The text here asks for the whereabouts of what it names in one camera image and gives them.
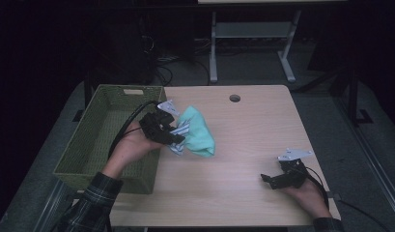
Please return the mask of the person's left hand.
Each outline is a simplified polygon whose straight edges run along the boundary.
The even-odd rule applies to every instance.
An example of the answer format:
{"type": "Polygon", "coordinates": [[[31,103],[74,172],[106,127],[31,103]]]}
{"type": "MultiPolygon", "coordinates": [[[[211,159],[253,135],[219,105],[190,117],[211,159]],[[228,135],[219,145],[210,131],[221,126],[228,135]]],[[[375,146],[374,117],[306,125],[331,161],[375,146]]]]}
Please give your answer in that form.
{"type": "Polygon", "coordinates": [[[149,140],[140,129],[140,124],[134,121],[128,125],[125,136],[116,145],[101,173],[110,178],[119,179],[128,165],[162,147],[163,144],[149,140]]]}

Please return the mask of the grey metal stand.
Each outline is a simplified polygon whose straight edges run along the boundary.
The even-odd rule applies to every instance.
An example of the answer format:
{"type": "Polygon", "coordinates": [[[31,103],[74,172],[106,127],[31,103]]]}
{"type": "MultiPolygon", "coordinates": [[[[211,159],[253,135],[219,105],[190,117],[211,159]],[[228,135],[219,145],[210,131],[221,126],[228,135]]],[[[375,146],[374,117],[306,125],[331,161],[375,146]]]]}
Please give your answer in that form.
{"type": "Polygon", "coordinates": [[[216,12],[212,13],[211,50],[209,53],[210,83],[218,81],[216,65],[217,39],[285,39],[282,50],[277,52],[287,80],[296,81],[295,75],[288,60],[301,11],[296,11],[291,21],[277,22],[219,22],[216,12]]]}

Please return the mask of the long metal floor rail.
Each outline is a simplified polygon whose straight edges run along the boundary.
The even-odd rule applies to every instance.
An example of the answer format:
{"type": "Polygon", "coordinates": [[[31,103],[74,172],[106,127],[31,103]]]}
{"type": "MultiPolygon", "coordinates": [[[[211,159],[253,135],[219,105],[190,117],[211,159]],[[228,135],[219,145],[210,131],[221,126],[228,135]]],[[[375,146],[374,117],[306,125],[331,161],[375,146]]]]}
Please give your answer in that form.
{"type": "Polygon", "coordinates": [[[385,195],[388,203],[390,204],[390,207],[392,208],[395,214],[395,187],[391,182],[391,180],[389,179],[380,161],[378,160],[377,154],[375,153],[372,146],[366,139],[359,125],[354,123],[350,119],[345,104],[337,98],[334,98],[333,102],[335,103],[336,108],[344,118],[344,121],[350,128],[353,137],[357,141],[360,149],[362,150],[362,153],[364,154],[368,166],[370,167],[373,175],[377,179],[377,182],[379,183],[379,186],[383,194],[385,195]]]}

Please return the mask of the teal cloth garment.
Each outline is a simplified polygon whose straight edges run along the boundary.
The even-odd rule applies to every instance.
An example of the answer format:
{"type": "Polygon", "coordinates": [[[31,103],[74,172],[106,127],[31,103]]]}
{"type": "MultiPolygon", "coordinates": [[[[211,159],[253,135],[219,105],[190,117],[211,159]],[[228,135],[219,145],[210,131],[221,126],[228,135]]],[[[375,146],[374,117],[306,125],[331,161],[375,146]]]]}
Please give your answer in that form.
{"type": "Polygon", "coordinates": [[[202,113],[190,105],[180,116],[177,128],[171,131],[173,135],[181,135],[184,140],[172,143],[168,148],[178,156],[187,149],[192,154],[209,158],[215,153],[215,141],[202,113]]]}

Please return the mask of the short metal floor rail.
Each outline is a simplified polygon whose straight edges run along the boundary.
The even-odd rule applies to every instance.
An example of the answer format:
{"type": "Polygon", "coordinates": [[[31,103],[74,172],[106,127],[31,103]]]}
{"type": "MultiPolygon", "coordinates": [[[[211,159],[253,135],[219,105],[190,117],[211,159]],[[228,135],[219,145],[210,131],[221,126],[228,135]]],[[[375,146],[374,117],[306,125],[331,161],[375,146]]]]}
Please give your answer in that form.
{"type": "Polygon", "coordinates": [[[44,202],[33,232],[52,232],[58,219],[71,205],[76,191],[67,187],[62,181],[55,182],[53,190],[44,202]]]}

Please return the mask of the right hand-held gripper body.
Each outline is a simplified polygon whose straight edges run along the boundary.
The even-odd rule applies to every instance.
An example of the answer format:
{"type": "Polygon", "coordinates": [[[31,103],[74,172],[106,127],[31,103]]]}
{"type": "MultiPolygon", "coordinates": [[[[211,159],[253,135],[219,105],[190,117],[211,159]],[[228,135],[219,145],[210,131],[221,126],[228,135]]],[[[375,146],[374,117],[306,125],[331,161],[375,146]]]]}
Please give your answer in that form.
{"type": "Polygon", "coordinates": [[[271,177],[272,184],[280,185],[282,189],[287,187],[300,188],[308,176],[306,166],[301,159],[309,157],[312,154],[312,151],[287,148],[277,158],[283,173],[271,177]]]}

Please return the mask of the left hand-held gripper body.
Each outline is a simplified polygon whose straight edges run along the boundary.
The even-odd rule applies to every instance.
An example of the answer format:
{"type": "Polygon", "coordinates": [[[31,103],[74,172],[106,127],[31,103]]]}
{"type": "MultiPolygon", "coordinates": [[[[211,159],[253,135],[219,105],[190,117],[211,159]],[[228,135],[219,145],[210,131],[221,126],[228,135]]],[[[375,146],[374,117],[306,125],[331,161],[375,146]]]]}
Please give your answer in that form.
{"type": "Polygon", "coordinates": [[[146,137],[156,143],[169,145],[169,134],[176,129],[171,124],[174,117],[159,107],[161,102],[155,103],[155,112],[146,113],[140,120],[140,126],[146,137]]]}

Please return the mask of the person's right hand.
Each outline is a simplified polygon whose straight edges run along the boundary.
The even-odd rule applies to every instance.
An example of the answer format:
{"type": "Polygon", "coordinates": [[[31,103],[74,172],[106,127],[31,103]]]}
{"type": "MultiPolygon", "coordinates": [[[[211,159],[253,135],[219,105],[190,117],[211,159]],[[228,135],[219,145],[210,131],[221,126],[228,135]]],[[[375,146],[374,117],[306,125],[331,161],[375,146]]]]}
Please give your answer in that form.
{"type": "Polygon", "coordinates": [[[288,187],[282,192],[293,197],[296,203],[312,218],[331,218],[332,214],[324,203],[324,197],[317,186],[306,180],[300,188],[288,187]]]}

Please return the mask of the green woven basket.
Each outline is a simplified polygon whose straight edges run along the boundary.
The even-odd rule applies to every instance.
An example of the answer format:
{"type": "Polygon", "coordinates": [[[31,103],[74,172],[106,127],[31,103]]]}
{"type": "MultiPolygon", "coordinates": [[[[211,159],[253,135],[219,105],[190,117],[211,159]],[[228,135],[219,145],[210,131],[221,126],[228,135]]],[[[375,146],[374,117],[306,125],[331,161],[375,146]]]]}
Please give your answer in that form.
{"type": "MultiPolygon", "coordinates": [[[[149,101],[165,102],[161,86],[100,85],[85,109],[54,175],[68,187],[83,190],[107,163],[113,140],[134,110],[149,101]]],[[[151,194],[159,150],[129,165],[121,192],[151,194]]]]}

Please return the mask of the black metal stand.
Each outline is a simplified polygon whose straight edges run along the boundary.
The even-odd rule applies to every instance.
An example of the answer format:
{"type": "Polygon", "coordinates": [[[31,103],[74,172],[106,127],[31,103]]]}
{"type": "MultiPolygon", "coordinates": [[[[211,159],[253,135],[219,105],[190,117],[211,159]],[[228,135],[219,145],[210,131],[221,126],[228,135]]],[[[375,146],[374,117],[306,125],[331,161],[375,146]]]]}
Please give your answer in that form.
{"type": "Polygon", "coordinates": [[[355,127],[360,124],[374,123],[368,112],[365,109],[359,109],[357,106],[358,83],[357,73],[347,66],[341,66],[334,71],[334,81],[329,89],[333,97],[346,99],[345,112],[355,127]]]}

